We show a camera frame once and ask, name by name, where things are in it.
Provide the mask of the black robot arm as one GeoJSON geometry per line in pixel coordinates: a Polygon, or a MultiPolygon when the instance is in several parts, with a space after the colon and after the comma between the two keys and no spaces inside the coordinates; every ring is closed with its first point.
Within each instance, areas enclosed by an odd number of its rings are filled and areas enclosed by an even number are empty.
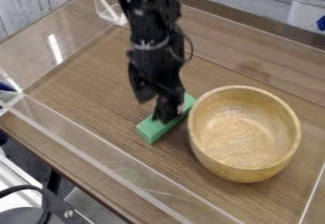
{"type": "Polygon", "coordinates": [[[153,118],[169,122],[181,115],[184,86],[180,69],[189,61],[191,41],[177,25],[177,0],[116,0],[129,24],[128,78],[140,103],[156,101],[153,118]]]}

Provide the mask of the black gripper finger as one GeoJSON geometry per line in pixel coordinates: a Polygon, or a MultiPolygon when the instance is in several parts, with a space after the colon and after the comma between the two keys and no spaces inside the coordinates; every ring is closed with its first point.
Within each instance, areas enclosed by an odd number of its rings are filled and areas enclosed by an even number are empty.
{"type": "Polygon", "coordinates": [[[184,93],[160,95],[156,99],[153,120],[168,123],[181,115],[184,106],[184,93]]]}
{"type": "Polygon", "coordinates": [[[132,64],[128,64],[128,79],[137,102],[148,102],[156,96],[156,92],[132,64]]]}

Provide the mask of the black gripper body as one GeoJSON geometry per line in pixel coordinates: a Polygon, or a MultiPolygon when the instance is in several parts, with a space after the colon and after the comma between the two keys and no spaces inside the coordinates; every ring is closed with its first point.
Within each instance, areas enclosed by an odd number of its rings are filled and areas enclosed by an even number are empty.
{"type": "Polygon", "coordinates": [[[172,42],[163,47],[148,48],[132,44],[127,52],[132,64],[156,92],[156,96],[183,92],[180,68],[184,64],[184,43],[172,42]]]}

